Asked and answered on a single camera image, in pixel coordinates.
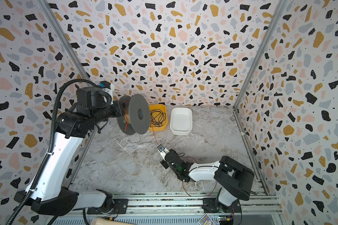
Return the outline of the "black cable spool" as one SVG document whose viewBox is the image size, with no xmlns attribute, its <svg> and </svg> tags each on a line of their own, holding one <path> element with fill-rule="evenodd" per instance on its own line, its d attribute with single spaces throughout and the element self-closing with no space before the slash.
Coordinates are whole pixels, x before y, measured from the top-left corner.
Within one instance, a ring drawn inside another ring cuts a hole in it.
<svg viewBox="0 0 338 225">
<path fill-rule="evenodd" d="M 119 103 L 124 107 L 124 115 L 116 119 L 122 132 L 129 136 L 145 134 L 150 126 L 150 110 L 146 99 L 135 94 L 132 97 L 122 96 Z"/>
</svg>

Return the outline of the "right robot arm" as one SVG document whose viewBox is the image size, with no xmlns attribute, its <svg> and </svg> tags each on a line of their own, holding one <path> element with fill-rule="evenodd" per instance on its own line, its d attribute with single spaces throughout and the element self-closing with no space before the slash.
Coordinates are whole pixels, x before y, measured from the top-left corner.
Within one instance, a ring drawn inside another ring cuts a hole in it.
<svg viewBox="0 0 338 225">
<path fill-rule="evenodd" d="M 170 168 L 177 178 L 185 183 L 190 181 L 216 181 L 222 187 L 216 198 L 204 198 L 205 213 L 229 212 L 238 200 L 248 201 L 252 194 L 254 172 L 238 161 L 223 156 L 219 161 L 208 164 L 185 162 L 173 149 L 158 145 L 162 156 L 161 164 Z"/>
</svg>

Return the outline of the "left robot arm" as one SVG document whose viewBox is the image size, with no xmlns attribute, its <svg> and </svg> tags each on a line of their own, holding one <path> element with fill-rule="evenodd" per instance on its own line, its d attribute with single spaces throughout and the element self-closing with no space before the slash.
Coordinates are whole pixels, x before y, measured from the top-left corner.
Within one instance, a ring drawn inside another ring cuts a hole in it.
<svg viewBox="0 0 338 225">
<path fill-rule="evenodd" d="M 89 87 L 77 89 L 77 102 L 61 114 L 58 113 L 61 97 L 67 87 L 76 82 L 86 82 Z M 6 222 L 12 225 L 24 206 L 41 215 L 50 215 L 53 220 L 72 210 L 96 208 L 100 213 L 112 212 L 112 194 L 96 190 L 78 193 L 62 185 L 68 167 L 88 131 L 97 128 L 100 122 L 124 115 L 124 107 L 113 100 L 114 85 L 108 81 L 95 84 L 85 79 L 66 82 L 58 91 L 52 113 L 48 150 L 38 171 L 26 190 L 18 191 L 14 200 L 19 205 Z"/>
</svg>

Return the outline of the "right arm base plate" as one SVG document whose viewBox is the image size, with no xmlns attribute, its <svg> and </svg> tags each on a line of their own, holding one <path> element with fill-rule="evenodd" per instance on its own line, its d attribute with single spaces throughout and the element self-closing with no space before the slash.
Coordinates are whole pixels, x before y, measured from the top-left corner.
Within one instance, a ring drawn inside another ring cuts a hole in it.
<svg viewBox="0 0 338 225">
<path fill-rule="evenodd" d="M 215 198 L 204 198 L 202 209 L 205 213 L 240 213 L 239 200 L 235 200 L 230 206 L 218 202 Z"/>
</svg>

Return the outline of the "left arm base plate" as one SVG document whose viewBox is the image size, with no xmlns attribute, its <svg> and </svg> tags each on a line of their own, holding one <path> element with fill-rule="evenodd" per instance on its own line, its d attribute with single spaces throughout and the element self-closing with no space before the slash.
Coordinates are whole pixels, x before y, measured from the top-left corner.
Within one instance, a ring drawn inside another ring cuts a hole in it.
<svg viewBox="0 0 338 225">
<path fill-rule="evenodd" d="M 120 198 L 113 199 L 109 201 L 106 206 L 99 208 L 89 208 L 86 213 L 88 215 L 100 215 L 100 216 L 110 216 L 110 215 L 121 215 L 127 212 L 129 199 Z"/>
</svg>

